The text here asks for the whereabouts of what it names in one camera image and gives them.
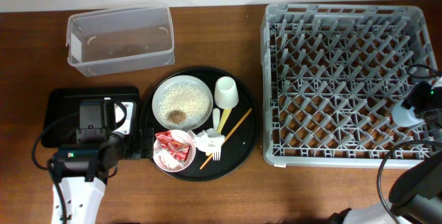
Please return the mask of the pink bowl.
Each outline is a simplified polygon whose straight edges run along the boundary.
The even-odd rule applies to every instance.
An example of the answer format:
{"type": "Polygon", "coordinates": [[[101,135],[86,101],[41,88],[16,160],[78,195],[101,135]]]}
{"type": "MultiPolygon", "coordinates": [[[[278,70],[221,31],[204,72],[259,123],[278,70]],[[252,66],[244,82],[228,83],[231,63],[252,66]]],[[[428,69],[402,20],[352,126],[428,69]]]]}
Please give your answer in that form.
{"type": "Polygon", "coordinates": [[[188,133],[181,130],[156,133],[153,148],[153,161],[166,172],[182,171],[195,158],[195,143],[188,133]]]}

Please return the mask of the red snack wrapper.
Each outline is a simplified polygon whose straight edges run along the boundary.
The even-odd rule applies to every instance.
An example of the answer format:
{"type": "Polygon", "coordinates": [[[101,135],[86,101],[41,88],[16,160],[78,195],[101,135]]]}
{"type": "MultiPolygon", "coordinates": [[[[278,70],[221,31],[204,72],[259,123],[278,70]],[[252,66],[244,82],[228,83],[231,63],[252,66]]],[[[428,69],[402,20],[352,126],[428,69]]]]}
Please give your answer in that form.
{"type": "Polygon", "coordinates": [[[163,149],[165,149],[172,157],[179,161],[185,162],[191,146],[176,140],[170,131],[156,133],[155,137],[160,142],[163,149]]]}

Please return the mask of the white napkin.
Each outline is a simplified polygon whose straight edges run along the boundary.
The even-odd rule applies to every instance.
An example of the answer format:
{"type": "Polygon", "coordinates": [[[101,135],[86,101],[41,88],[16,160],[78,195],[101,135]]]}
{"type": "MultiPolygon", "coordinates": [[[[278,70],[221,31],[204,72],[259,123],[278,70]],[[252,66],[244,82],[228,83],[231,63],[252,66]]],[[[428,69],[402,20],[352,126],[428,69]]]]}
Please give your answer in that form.
{"type": "Polygon", "coordinates": [[[188,134],[194,141],[196,148],[205,153],[220,152],[225,141],[225,136],[218,133],[215,129],[207,129],[198,134],[189,131],[188,134]]]}

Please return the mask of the white plastic cup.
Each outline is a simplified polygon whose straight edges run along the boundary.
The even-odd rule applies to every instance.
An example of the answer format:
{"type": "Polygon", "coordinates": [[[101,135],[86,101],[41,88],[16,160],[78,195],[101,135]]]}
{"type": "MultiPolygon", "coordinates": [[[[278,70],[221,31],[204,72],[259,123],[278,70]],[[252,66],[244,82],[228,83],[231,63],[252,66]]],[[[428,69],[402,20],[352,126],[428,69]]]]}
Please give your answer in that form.
{"type": "Polygon", "coordinates": [[[224,76],[215,83],[215,103],[221,109],[233,109],[239,102],[236,81],[224,76]]]}

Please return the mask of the light blue cup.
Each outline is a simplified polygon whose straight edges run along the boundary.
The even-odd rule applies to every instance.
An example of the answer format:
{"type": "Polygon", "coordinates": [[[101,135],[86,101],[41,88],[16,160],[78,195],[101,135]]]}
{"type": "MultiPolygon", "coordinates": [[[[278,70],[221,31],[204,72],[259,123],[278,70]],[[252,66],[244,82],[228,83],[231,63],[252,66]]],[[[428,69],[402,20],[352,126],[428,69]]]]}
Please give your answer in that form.
{"type": "Polygon", "coordinates": [[[407,109],[402,106],[402,103],[404,103],[404,100],[397,102],[391,111],[392,120],[396,125],[411,127],[424,122],[424,119],[415,116],[413,106],[407,109]]]}

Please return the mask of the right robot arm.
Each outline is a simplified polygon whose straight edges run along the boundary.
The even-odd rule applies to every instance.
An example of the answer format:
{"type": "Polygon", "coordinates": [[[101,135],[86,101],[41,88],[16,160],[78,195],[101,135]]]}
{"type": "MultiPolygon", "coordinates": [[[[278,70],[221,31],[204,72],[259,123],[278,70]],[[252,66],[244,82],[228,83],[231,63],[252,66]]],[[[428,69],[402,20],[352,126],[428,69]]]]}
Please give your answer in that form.
{"type": "MultiPolygon", "coordinates": [[[[392,109],[392,120],[400,127],[428,124],[441,130],[441,80],[434,84],[419,82],[407,97],[392,109]]],[[[380,203],[365,209],[348,208],[333,213],[328,222],[347,223],[440,223],[441,222],[441,143],[413,140],[395,145],[382,160],[376,177],[380,203]],[[393,184],[388,199],[381,189],[387,160],[399,149],[426,145],[437,151],[408,169],[393,184]]]]}

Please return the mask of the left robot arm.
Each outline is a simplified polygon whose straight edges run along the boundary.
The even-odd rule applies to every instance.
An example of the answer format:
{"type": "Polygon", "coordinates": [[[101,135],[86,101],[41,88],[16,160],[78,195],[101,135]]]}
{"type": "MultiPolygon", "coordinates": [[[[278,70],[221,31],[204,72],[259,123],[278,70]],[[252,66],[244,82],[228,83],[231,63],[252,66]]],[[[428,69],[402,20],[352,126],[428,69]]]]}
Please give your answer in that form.
{"type": "Polygon", "coordinates": [[[53,182],[53,223],[94,223],[108,179],[121,160],[150,158],[142,142],[137,105],[105,97],[83,100],[68,115],[47,162],[53,182]]]}

